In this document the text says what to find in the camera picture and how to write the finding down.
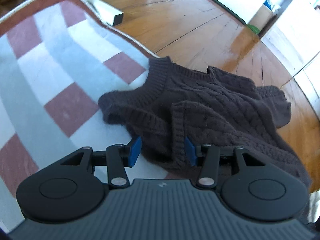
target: checkered fabric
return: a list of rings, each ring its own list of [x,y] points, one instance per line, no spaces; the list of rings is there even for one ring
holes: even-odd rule
[[[26,177],[80,147],[131,139],[125,127],[103,122],[97,102],[141,86],[148,59],[87,12],[65,0],[0,37],[0,220],[8,230],[23,220],[15,192]],[[126,170],[131,182],[167,175],[141,155]],[[106,182],[105,167],[95,176]]]

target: ribbed neckline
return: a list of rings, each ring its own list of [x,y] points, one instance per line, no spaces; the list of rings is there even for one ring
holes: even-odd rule
[[[156,100],[163,92],[168,76],[174,74],[180,74],[194,80],[213,81],[213,76],[209,68],[207,73],[203,73],[175,64],[169,56],[164,58],[150,58],[149,73],[145,83],[135,90],[122,91],[121,96],[125,98],[126,102],[138,107],[148,105]]]

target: zipper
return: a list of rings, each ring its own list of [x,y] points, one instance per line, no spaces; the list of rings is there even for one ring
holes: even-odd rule
[[[7,14],[5,14],[2,18],[0,18],[0,24],[6,20],[7,18],[9,18],[11,15],[17,13],[19,10],[23,9],[25,6],[29,5],[30,3],[32,3],[35,0],[27,0],[25,2],[23,2],[22,4],[18,5],[16,8],[12,9],[10,12],[8,12]],[[131,37],[130,35],[114,28],[113,26],[107,24],[106,22],[104,22],[101,18],[101,16],[97,13],[97,11],[92,7],[92,5],[90,3],[88,3],[86,0],[80,0],[81,2],[83,2],[90,11],[93,12],[93,14],[100,20],[100,22],[106,27],[109,28],[123,36],[125,36],[126,38],[128,38],[130,41],[133,41],[135,44],[137,44],[139,47],[141,47],[143,50],[145,50],[146,52],[148,52],[149,54],[151,54],[153,57],[159,58],[159,56],[157,56],[156,54],[154,54],[151,50],[149,50],[147,47],[145,47],[144,45],[142,45],[139,41],[137,41],[136,39],[134,39],[133,37]]]

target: brown knit sweater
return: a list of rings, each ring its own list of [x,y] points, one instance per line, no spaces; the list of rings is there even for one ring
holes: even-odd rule
[[[193,171],[184,152],[188,136],[196,143],[244,146],[310,186],[301,161],[276,132],[291,117],[291,104],[278,88],[256,87],[251,79],[211,66],[207,73],[189,70],[169,57],[152,58],[149,66],[141,87],[99,99],[105,122],[140,135],[149,161]]]

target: wooden floor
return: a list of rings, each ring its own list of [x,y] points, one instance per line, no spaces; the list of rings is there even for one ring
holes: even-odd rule
[[[320,188],[320,125],[288,71],[258,37],[210,0],[103,0],[124,11],[117,28],[157,55],[206,71],[212,65],[275,85],[292,102],[292,119],[279,133],[297,152]]]

